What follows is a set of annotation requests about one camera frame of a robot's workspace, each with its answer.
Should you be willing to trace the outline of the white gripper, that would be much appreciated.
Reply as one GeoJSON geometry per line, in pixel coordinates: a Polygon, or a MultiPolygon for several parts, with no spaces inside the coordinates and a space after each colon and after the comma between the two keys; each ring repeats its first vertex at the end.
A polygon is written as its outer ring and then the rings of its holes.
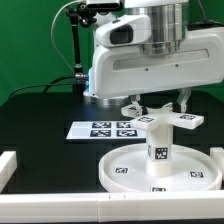
{"type": "Polygon", "coordinates": [[[224,28],[190,31],[171,54],[146,55],[139,45],[98,47],[93,55],[89,91],[99,98],[130,96],[138,116],[147,109],[140,96],[180,89],[177,104],[187,110],[191,89],[224,81],[224,28]]]}

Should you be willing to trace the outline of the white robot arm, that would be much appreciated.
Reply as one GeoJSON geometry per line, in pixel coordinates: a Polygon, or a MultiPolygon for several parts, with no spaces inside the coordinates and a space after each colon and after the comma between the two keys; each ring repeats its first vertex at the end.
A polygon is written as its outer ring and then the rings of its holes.
{"type": "Polygon", "coordinates": [[[85,94],[98,99],[224,81],[224,28],[188,29],[188,0],[125,0],[125,15],[102,23],[85,94]]]}

